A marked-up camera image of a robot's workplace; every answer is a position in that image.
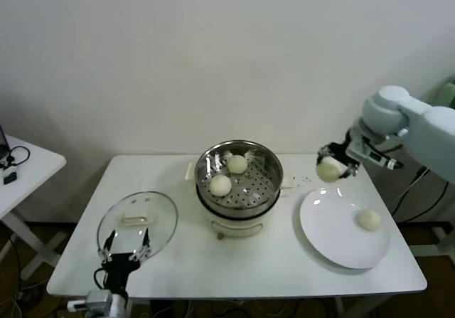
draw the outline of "floor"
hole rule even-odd
[[[32,230],[42,239],[50,240],[58,230],[66,230],[70,235],[71,227],[67,226],[34,226]],[[0,225],[0,247],[8,240],[9,231]],[[402,233],[408,243],[425,244],[434,243],[435,237],[428,228],[404,228]],[[58,250],[63,251],[65,241]],[[15,242],[19,260],[25,265],[35,255],[24,242],[17,239]],[[427,277],[428,289],[421,293],[398,295],[381,305],[371,317],[455,317],[455,268],[448,258],[418,258],[418,263]],[[22,316],[15,309],[12,312],[13,302],[10,297],[15,296],[18,288],[18,264],[14,249],[10,249],[6,257],[1,261],[0,267],[0,318],[24,317],[24,318],[71,318],[82,317],[81,313],[70,314],[65,309],[67,300],[53,297],[46,293],[46,280],[50,277],[52,268],[43,265],[21,288],[30,285],[43,284],[24,291],[27,295],[21,304]],[[33,295],[39,300],[33,303]],[[345,306],[349,307],[359,298],[351,297],[346,300]],[[209,317],[337,317],[335,305],[332,299],[322,300],[261,300],[241,302],[193,302],[188,309],[187,301],[153,301],[150,305],[136,305],[132,312],[132,318],[209,318]]]

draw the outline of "white wall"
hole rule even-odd
[[[199,153],[230,138],[315,152],[381,85],[421,96],[454,73],[454,8],[0,0],[0,122],[68,159],[21,210],[31,221],[77,220],[115,154]]]

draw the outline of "table leg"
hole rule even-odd
[[[436,245],[410,245],[409,248],[415,257],[424,256],[448,256],[452,265],[455,265],[455,230],[446,235],[441,227],[432,228],[433,233],[438,237]]]
[[[0,262],[5,258],[6,254],[8,254],[10,248],[12,247],[11,241],[15,242],[17,239],[17,235],[15,233],[11,234],[11,240],[7,240],[3,248],[0,250]]]
[[[2,219],[3,223],[8,226],[13,232],[16,233],[24,242],[31,246],[38,253],[37,257],[32,262],[25,266],[21,277],[23,280],[28,279],[31,274],[41,265],[46,262],[49,265],[55,267],[57,265],[59,254],[54,252],[52,249],[57,247],[66,237],[66,234],[59,233],[45,245],[31,230],[30,228],[14,213],[7,213]]]
[[[368,296],[359,300],[346,312],[340,312],[340,318],[361,318],[391,298],[392,295]]]

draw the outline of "stainless steel pot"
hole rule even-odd
[[[243,155],[248,169],[244,174],[231,174],[227,161],[232,155]],[[279,197],[283,168],[268,148],[246,140],[216,144],[200,156],[195,170],[196,190],[203,205],[214,214],[236,221],[263,215]],[[224,197],[210,193],[209,184],[218,174],[228,176],[231,192]]]

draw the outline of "cable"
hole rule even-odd
[[[19,253],[17,251],[17,247],[16,247],[16,244],[14,243],[13,239],[11,238],[11,236],[9,234],[7,234],[8,236],[8,240],[11,244],[11,247],[13,248],[14,250],[14,254],[16,255],[16,262],[17,262],[17,271],[18,271],[18,276],[17,276],[17,290],[16,290],[16,295],[15,297],[17,297],[17,294],[19,293],[19,291],[21,290],[21,284],[22,284],[22,277],[21,277],[21,273],[22,273],[22,267],[21,267],[21,260],[19,259]]]
[[[393,169],[396,170],[396,169],[402,169],[404,167],[403,163],[400,162],[399,160],[396,160],[395,158],[392,158],[392,157],[389,157],[388,155],[386,155],[384,152],[381,152],[379,151],[378,149],[376,149],[376,147],[374,147],[371,143],[370,143],[370,140],[367,139],[367,138],[364,138],[363,139],[363,142],[365,142],[365,144],[371,148],[372,151],[374,151],[376,154],[379,154],[382,158],[385,158],[387,160],[387,162],[391,162],[392,160],[395,161],[395,164],[393,166]]]
[[[441,195],[439,195],[439,198],[436,200],[436,202],[434,202],[434,204],[432,206],[430,206],[427,210],[417,214],[416,216],[414,217],[411,217],[411,218],[408,218],[406,221],[403,221],[401,223],[407,223],[407,222],[410,222],[412,220],[415,220],[416,218],[419,218],[420,216],[423,216],[424,214],[428,213],[429,211],[431,211],[435,206],[438,205],[438,203],[442,200],[442,198],[444,197],[444,195],[446,194],[446,191],[447,191],[447,188],[449,187],[449,182],[447,181],[446,182],[446,185],[444,186],[444,189],[442,190],[441,192]]]
[[[173,309],[173,307],[172,307],[172,306],[166,307],[166,308],[164,308],[164,309],[158,311],[158,312],[157,312],[156,314],[154,314],[153,316],[151,316],[151,318],[156,318],[159,314],[161,314],[161,313],[167,311],[168,309]]]
[[[62,301],[63,301],[63,298],[60,298],[60,300],[58,301],[57,307],[55,309],[53,309],[52,311],[49,311],[47,314],[43,315],[41,318],[48,318],[51,314],[54,315],[58,311],[66,309],[66,305],[62,306]]]
[[[185,314],[185,316],[184,316],[183,318],[189,318],[191,312],[193,312],[193,310],[194,310],[194,305],[193,305],[193,307],[191,307],[191,304],[192,304],[192,302],[191,302],[191,300],[190,300],[190,302],[188,303],[188,308],[186,309],[186,314]]]
[[[397,150],[399,150],[399,149],[401,149],[401,148],[403,148],[403,145],[402,145],[402,144],[399,144],[399,145],[397,145],[397,146],[395,146],[395,147],[391,147],[391,148],[389,148],[389,149],[386,149],[385,151],[381,151],[381,153],[387,154],[387,153],[390,153],[390,152],[395,152],[395,151],[397,151]]]
[[[102,270],[104,270],[104,269],[98,268],[96,271],[93,272],[93,281],[95,281],[96,286],[97,286],[100,290],[103,290],[104,287],[102,287],[102,286],[100,285],[100,283],[98,282],[97,274],[98,274],[99,272],[101,272]]]
[[[327,306],[327,304],[321,298],[314,298],[314,299],[319,301],[322,304],[322,306],[324,308],[324,316],[327,318],[328,317],[328,306]],[[300,304],[302,302],[304,302],[303,299],[299,299],[297,301],[296,306],[294,306],[294,310],[292,311],[292,313],[287,318],[295,318],[295,316],[297,314],[297,311],[299,310]]]
[[[392,216],[394,216],[398,209],[400,209],[400,206],[402,205],[403,201],[405,200],[407,194],[410,192],[410,189],[420,180],[422,179],[427,173],[428,173],[428,168],[426,168],[425,166],[422,166],[415,174],[415,177],[414,179],[411,181],[411,183],[409,184],[409,186],[407,187],[407,189],[405,190],[404,193],[400,194],[398,197],[401,196],[400,198],[400,201],[398,202],[398,205],[397,207],[394,209],[394,211],[392,212]]]
[[[286,301],[283,305],[283,307],[279,310],[279,311],[276,311],[276,312],[268,312],[264,307],[262,307],[261,305],[259,305],[259,302],[257,300],[254,300],[254,303],[256,304],[257,308],[260,309],[262,311],[262,313],[266,314],[267,316],[271,316],[271,317],[278,317],[280,316],[285,309],[287,309],[287,307],[289,306],[289,303],[290,301]]]
[[[7,301],[9,301],[9,300],[11,300],[11,301],[13,302],[13,304],[10,305],[10,306],[6,309],[6,311],[3,312],[3,313],[1,314],[0,317],[3,317],[3,316],[8,312],[8,310],[9,310],[10,307],[13,307],[13,310],[11,311],[11,317],[14,317],[14,312],[15,312],[15,310],[16,310],[16,308],[17,308],[17,310],[19,311],[19,317],[22,318],[22,310],[21,310],[21,308],[19,307],[17,301],[16,301],[13,297],[6,298],[3,302],[0,302],[0,306],[3,305],[5,302],[7,302]]]
[[[27,152],[27,157],[25,157],[25,159],[22,159],[19,163],[13,163],[14,157],[11,154],[13,153],[13,151],[15,149],[25,149],[25,151]],[[25,146],[15,146],[9,150],[8,156],[6,157],[7,161],[8,161],[8,158],[12,158],[10,166],[19,166],[30,159],[30,150],[28,148],[26,148]]]
[[[233,309],[225,309],[225,311],[222,314],[216,314],[213,300],[210,301],[210,312],[212,313],[212,316],[214,316],[215,318],[222,318],[237,311],[241,312],[246,318],[252,318],[251,315],[246,310],[240,307],[234,307]]]

